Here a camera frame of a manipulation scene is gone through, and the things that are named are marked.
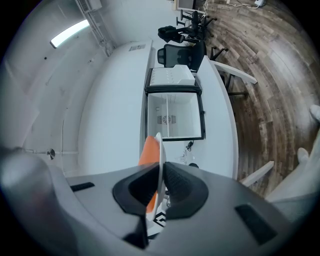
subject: white wall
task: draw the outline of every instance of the white wall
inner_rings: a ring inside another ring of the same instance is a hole
[[[99,11],[104,24],[118,46],[158,39],[158,29],[176,27],[176,17],[180,17],[168,0],[101,0],[101,3]]]
[[[79,133],[80,172],[88,175],[136,166],[140,158],[144,84],[151,41],[114,50],[94,82]],[[144,49],[129,51],[131,46]]]
[[[6,138],[4,144],[23,146],[36,153],[50,148],[61,152],[63,126],[63,151],[66,152],[63,161],[59,154],[52,161],[45,154],[39,156],[49,164],[63,166],[65,172],[78,169],[78,154],[67,153],[78,151],[82,111],[106,56],[89,27],[57,49],[50,45],[50,40],[83,19],[74,0],[44,0],[21,25],[0,69],[1,89],[16,88],[14,94],[11,93],[12,99],[17,101],[18,95],[24,99],[15,112],[7,105],[11,115],[2,108],[0,115],[6,122],[1,123],[1,138],[6,134],[19,137],[19,141]],[[21,128],[20,134],[11,127]]]

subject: white desk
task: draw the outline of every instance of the white desk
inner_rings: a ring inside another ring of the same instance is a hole
[[[208,56],[204,56],[196,77],[202,87],[205,139],[194,141],[191,150],[194,162],[200,169],[235,179],[238,174],[238,136],[225,85]]]

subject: white table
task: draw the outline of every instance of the white table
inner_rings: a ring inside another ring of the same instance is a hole
[[[226,87],[218,70],[240,77],[247,82],[257,83],[254,77],[243,71],[204,56],[196,78],[202,87],[205,139],[195,140],[191,152],[186,151],[186,164],[196,163],[200,169],[236,179],[239,157],[236,121]],[[186,149],[188,142],[166,142],[164,147],[167,160],[179,163],[177,156],[182,155],[181,152]]]

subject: ceiling light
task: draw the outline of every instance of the ceiling light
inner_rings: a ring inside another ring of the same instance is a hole
[[[79,32],[80,30],[82,30],[88,26],[89,26],[89,22],[86,19],[77,23],[77,24],[74,24],[73,26],[67,28],[65,31],[61,32],[55,38],[53,38],[50,41],[50,44],[54,48],[57,48],[59,45],[61,45],[69,37],[73,36],[75,33]]]

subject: white container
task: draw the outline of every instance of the white container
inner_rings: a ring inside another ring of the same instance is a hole
[[[154,68],[152,70],[150,86],[195,86],[195,77],[186,65],[174,67]]]
[[[198,97],[192,92],[148,95],[147,134],[163,139],[201,138]]]

